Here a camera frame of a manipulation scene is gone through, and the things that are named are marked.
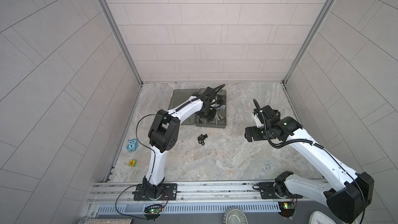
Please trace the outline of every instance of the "marble floor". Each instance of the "marble floor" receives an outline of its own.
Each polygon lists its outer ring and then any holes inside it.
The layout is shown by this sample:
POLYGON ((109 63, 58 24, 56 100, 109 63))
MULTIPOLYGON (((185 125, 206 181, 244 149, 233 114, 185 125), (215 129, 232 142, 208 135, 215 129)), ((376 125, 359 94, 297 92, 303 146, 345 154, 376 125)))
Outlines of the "marble floor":
MULTIPOLYGON (((138 144, 127 150, 127 141, 135 138, 140 118, 167 110, 174 89, 216 87, 219 83, 144 84, 122 150, 113 171, 112 182, 141 182, 147 173, 150 150, 138 144), (128 166, 131 159, 135 167, 128 166)), ((270 105, 281 117, 292 116, 291 106, 281 83, 226 83, 227 126, 225 129, 180 126, 176 145, 170 150, 164 169, 165 181, 274 179, 285 170, 302 177, 321 178, 321 174, 301 154, 286 146, 272 148, 266 141, 247 142, 246 127, 254 126, 251 112, 257 99, 260 107, 270 105), (207 134, 205 145, 197 137, 207 134)), ((148 131, 154 116, 146 117, 138 127, 141 142, 149 145, 148 131)))

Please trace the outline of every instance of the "blue owl toy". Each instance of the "blue owl toy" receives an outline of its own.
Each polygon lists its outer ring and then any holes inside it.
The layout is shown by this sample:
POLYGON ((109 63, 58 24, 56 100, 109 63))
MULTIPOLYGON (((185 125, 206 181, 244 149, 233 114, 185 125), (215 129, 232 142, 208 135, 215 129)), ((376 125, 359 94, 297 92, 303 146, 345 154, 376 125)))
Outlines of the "blue owl toy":
POLYGON ((137 140, 136 139, 129 140, 129 144, 127 145, 127 150, 129 152, 135 152, 136 149, 137 149, 137 140))

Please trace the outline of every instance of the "gray tile wall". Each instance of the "gray tile wall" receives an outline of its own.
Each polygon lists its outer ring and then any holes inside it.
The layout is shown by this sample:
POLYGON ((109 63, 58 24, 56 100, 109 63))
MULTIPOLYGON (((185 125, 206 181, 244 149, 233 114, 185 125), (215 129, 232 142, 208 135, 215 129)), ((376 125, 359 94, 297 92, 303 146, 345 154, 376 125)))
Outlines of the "gray tile wall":
POLYGON ((107 2, 141 78, 176 82, 281 81, 325 0, 107 2))
POLYGON ((375 180, 369 224, 398 223, 398 0, 336 0, 291 80, 311 135, 375 180))
POLYGON ((72 224, 139 88, 97 0, 0 0, 0 216, 72 224))

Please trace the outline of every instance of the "white arm segment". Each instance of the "white arm segment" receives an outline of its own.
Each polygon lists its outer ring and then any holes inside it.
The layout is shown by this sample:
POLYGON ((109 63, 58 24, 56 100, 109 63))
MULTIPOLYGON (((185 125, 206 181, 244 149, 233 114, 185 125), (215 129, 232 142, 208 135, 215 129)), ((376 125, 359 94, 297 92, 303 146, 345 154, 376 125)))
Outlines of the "white arm segment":
MULTIPOLYGON (((187 101, 191 101, 194 98, 196 98, 196 97, 191 96, 187 101)), ((167 110, 167 112, 173 113, 173 114, 171 114, 173 117, 179 118, 180 124, 181 124, 182 122, 184 122, 184 120, 189 118, 192 114, 200 111, 202 109, 202 106, 203 106, 203 101, 201 101, 199 99, 199 100, 193 101, 192 103, 186 105, 178 112, 176 112, 176 109, 178 107, 167 110)), ((150 184, 158 185, 159 183, 162 182, 162 180, 164 178, 164 166, 166 165, 167 154, 169 153, 169 151, 164 151, 163 153, 161 153, 160 150, 158 148, 156 148, 155 146, 152 146, 152 150, 154 150, 155 153, 151 152, 149 168, 148 168, 148 172, 145 177, 147 178, 147 180, 150 184)))
MULTIPOLYGON (((293 136, 289 136, 287 141, 292 139, 307 139, 316 142, 305 129, 297 129, 293 132, 293 136)), ((303 155, 328 181, 327 183, 320 183, 318 181, 309 180, 306 178, 299 177, 296 174, 290 175, 286 178, 285 185, 288 191, 292 194, 299 194, 304 197, 310 198, 314 201, 320 202, 327 206, 326 197, 323 194, 325 191, 329 191, 333 188, 335 191, 340 191, 346 186, 345 182, 351 183, 353 180, 351 177, 342 170, 342 167, 355 179, 356 171, 339 159, 334 159, 340 164, 340 166, 326 153, 315 146, 308 143, 292 143, 291 147, 295 148, 301 155, 303 155)))

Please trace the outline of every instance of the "beige tile wall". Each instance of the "beige tile wall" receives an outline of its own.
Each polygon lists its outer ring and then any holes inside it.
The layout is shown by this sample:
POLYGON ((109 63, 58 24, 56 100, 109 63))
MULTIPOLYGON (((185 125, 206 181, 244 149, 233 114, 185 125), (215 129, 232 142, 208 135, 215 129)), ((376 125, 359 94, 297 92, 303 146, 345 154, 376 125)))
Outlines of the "beige tile wall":
POLYGON ((281 81, 324 1, 107 0, 145 82, 281 81))
POLYGON ((0 0, 1 222, 85 216, 138 88, 97 0, 0 0))
POLYGON ((337 0, 287 88, 310 134, 375 180, 369 224, 398 222, 398 0, 337 0))

